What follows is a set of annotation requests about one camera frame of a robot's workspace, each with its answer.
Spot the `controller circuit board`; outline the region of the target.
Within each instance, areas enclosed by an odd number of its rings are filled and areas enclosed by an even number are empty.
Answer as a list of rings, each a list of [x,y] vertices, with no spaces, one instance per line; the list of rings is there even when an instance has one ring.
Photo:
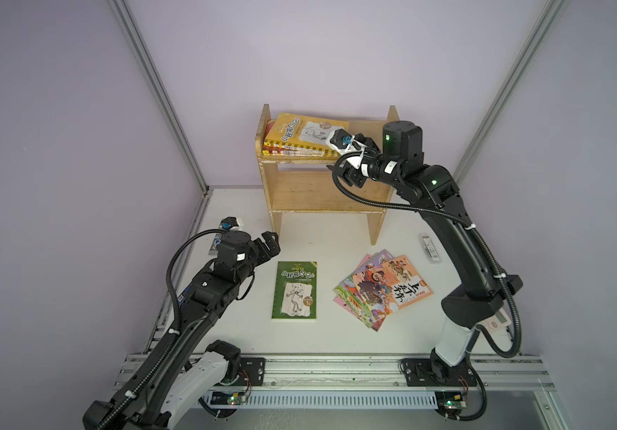
[[[438,410],[463,410],[467,408],[462,392],[435,392]]]
[[[222,406],[237,407],[245,404],[247,399],[247,394],[241,392],[213,392],[209,404],[218,408]]]

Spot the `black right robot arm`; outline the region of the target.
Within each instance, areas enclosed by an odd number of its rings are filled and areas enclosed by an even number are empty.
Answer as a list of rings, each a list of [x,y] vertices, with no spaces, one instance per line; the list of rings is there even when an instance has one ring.
[[[523,327],[514,295],[523,281],[498,263],[449,171],[424,161],[422,136],[414,123],[394,121],[383,126],[380,144],[343,128],[326,143],[340,155],[331,172],[341,193],[360,204],[419,213],[450,257],[460,285],[441,301],[441,339],[421,370],[434,385],[452,386],[462,376],[477,379],[470,354],[479,337],[502,358],[518,355]]]

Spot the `left controller circuit board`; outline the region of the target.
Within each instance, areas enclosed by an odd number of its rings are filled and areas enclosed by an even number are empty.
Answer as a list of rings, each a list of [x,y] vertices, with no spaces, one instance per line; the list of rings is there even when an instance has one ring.
[[[218,408],[222,406],[237,407],[245,404],[247,399],[247,394],[241,392],[213,392],[209,404]]]

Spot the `right controller circuit board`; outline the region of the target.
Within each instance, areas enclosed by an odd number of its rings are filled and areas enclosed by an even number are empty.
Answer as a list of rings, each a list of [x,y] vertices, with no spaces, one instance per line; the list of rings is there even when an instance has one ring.
[[[438,410],[463,410],[467,408],[462,392],[435,392]]]

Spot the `purple cartoon comic book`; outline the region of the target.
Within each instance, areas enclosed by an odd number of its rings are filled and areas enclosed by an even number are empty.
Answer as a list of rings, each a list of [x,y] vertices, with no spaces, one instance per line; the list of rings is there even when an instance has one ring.
[[[392,314],[388,313],[387,304],[385,302],[384,277],[385,273],[380,266],[374,269],[367,269],[365,272],[359,273],[353,278],[358,296],[362,304],[369,310],[369,316],[372,316],[375,321],[383,320],[383,323],[387,315]]]

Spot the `orange Chinese comic book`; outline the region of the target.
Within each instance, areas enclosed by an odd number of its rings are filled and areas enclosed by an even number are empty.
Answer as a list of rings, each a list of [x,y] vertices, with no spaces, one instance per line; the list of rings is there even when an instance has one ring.
[[[385,302],[388,313],[394,313],[434,295],[410,260],[399,256],[381,265],[385,273]]]

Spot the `red wimpy kid book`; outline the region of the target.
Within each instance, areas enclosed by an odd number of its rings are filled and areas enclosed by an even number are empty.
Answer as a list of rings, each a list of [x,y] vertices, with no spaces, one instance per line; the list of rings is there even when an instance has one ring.
[[[297,138],[288,138],[283,141],[285,124],[274,125],[271,119],[265,129],[265,137],[262,143],[262,153],[265,156],[286,157],[318,157],[324,159],[336,159],[338,153],[328,149],[325,145],[317,143],[301,143]]]

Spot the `yellow green-edged wimpy kid book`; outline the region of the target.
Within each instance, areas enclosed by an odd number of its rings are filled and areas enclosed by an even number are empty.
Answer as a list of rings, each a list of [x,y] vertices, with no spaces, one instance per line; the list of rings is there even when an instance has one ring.
[[[332,130],[336,128],[348,129],[350,123],[340,120],[314,118],[313,116],[301,116],[290,113],[282,113],[275,119],[275,126],[285,124],[283,141],[288,138],[297,138],[301,143],[317,143],[320,146],[326,144],[326,139]]]

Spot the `grey metal ruler strip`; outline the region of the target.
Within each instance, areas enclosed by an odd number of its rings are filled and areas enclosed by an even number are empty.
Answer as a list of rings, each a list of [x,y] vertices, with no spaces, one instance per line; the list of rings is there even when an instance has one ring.
[[[221,238],[222,237],[220,235],[216,235],[213,238],[213,242],[212,242],[211,247],[209,249],[209,255],[216,255],[218,253],[217,248],[218,248],[218,245],[220,244],[220,239]]]

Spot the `wooden two-tier bookshelf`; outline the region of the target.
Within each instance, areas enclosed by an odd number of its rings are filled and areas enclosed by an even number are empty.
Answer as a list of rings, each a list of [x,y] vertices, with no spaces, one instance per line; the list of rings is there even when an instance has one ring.
[[[331,164],[261,163],[262,143],[267,123],[272,119],[269,104],[263,105],[256,131],[255,151],[270,225],[281,232],[283,215],[289,213],[361,214],[366,217],[369,241],[376,245],[384,225],[386,210],[359,204],[343,195],[334,185]]]

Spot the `green pink bottom comic book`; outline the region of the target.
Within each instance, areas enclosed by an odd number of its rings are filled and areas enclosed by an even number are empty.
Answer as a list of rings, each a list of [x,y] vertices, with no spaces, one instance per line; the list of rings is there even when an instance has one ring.
[[[335,293],[333,301],[373,331],[379,331],[383,324],[383,320],[375,321],[372,316],[369,316],[369,310],[362,304],[358,296],[353,278],[355,275],[365,272],[367,269],[380,267],[382,263],[392,258],[393,256],[387,250],[382,250],[374,255],[367,254],[360,262],[357,269],[333,289]]]

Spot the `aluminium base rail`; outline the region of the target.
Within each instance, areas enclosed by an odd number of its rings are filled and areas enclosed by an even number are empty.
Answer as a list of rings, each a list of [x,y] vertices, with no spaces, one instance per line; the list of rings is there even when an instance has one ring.
[[[394,391],[406,390],[412,371],[407,372],[401,355],[391,354],[262,354],[242,358],[245,386],[276,391]],[[471,365],[489,391],[554,392],[556,385],[541,358],[500,358],[474,354]]]

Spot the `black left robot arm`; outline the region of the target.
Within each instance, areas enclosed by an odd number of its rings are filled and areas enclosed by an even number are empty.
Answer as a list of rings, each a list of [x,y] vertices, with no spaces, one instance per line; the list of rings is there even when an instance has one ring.
[[[227,308],[242,299],[239,290],[255,270],[281,252],[279,236],[266,231],[219,230],[217,256],[178,295],[167,285],[174,319],[157,346],[110,401],[95,401],[84,413],[87,429],[170,429],[219,383],[241,372],[240,349],[217,340],[195,363],[189,360]]]

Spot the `pink calculator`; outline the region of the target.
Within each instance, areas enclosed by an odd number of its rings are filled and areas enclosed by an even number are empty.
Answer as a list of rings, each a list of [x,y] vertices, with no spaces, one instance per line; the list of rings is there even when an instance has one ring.
[[[503,331],[512,324],[511,317],[504,308],[498,310],[493,316],[483,320],[480,324],[489,332]]]

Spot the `green wimpy kid book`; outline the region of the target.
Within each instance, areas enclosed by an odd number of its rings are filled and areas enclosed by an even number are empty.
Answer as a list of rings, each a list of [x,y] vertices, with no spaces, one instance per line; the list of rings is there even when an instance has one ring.
[[[317,318],[317,262],[279,262],[272,319]]]

